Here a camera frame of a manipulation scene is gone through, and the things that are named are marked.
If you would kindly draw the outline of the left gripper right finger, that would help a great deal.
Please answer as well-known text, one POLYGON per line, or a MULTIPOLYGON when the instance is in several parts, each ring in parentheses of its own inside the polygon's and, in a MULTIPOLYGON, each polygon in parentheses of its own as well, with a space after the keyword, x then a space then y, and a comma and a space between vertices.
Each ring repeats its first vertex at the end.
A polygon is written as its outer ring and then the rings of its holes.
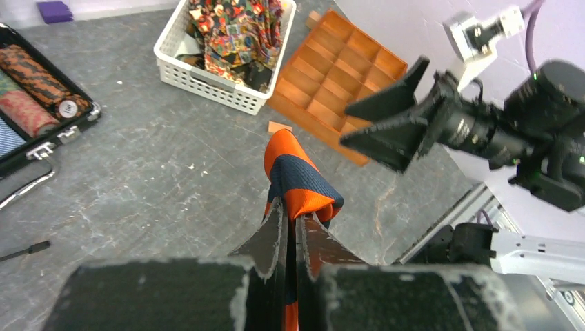
POLYGON ((506 284, 486 266, 373 266, 313 215, 296 221, 300 330, 524 330, 506 284))

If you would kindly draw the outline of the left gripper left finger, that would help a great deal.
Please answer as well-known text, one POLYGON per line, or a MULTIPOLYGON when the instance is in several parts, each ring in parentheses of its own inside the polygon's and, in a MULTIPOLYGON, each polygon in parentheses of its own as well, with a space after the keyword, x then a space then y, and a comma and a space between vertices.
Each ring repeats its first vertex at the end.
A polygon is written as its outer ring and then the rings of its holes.
POLYGON ((286 207, 226 256, 88 261, 68 278, 44 330, 283 330, 286 207))

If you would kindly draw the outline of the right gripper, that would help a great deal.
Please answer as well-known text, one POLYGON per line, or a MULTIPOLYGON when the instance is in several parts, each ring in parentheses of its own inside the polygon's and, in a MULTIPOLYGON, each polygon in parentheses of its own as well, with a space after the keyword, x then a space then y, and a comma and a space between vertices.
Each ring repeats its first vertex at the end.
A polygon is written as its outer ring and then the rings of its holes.
MULTIPOLYGON (((429 63, 428 57, 419 56, 402 78, 347 105, 345 115, 374 123, 414 106, 415 91, 429 63)), ((416 153, 425 156, 435 144, 485 159, 491 170, 517 166, 533 155, 535 141, 506 122, 502 109, 484 102, 480 79, 471 81, 479 88, 472 100, 461 95, 451 72, 436 72, 434 80, 426 99, 429 109, 421 113, 426 126, 382 121, 343 134, 340 145, 397 173, 408 169, 416 153)))

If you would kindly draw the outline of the white plastic basket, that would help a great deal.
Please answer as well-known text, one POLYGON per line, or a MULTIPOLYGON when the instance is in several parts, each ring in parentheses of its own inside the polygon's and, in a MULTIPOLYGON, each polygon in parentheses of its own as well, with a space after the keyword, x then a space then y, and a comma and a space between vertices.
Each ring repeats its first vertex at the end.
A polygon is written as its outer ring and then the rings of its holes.
POLYGON ((247 114, 256 115, 275 90, 297 4, 294 1, 280 1, 284 10, 280 28, 284 44, 269 89, 267 93, 262 93, 176 59, 178 54, 200 53, 195 40, 186 34, 189 19, 188 2, 180 1, 177 4, 155 43, 153 51, 157 58, 161 81, 247 114))

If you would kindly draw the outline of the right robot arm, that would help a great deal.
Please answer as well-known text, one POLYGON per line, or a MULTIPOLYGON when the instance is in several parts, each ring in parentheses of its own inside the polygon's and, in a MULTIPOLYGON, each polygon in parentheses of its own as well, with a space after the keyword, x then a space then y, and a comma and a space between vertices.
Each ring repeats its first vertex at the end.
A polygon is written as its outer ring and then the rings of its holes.
MULTIPOLYGON (((403 173, 435 144, 487 160, 491 170, 514 167, 511 185, 560 210, 584 206, 584 71, 553 59, 499 108, 481 94, 465 99, 451 72, 436 72, 422 101, 414 92, 429 64, 420 57, 396 83, 346 107, 368 126, 343 134, 340 143, 403 173)), ((461 223, 445 241, 424 245, 424 264, 475 263, 499 274, 525 274, 567 283, 584 282, 584 246, 461 223)))

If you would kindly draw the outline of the orange navy striped tie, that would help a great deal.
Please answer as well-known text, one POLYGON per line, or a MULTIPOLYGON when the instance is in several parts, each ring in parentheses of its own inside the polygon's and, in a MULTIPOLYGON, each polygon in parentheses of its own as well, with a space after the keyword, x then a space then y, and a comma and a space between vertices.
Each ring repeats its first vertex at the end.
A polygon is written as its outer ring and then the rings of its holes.
POLYGON ((361 263, 328 230, 344 200, 309 159, 289 130, 274 133, 264 169, 270 181, 265 214, 278 208, 286 229, 284 245, 284 330, 328 330, 328 316, 339 305, 328 295, 338 265, 361 263))

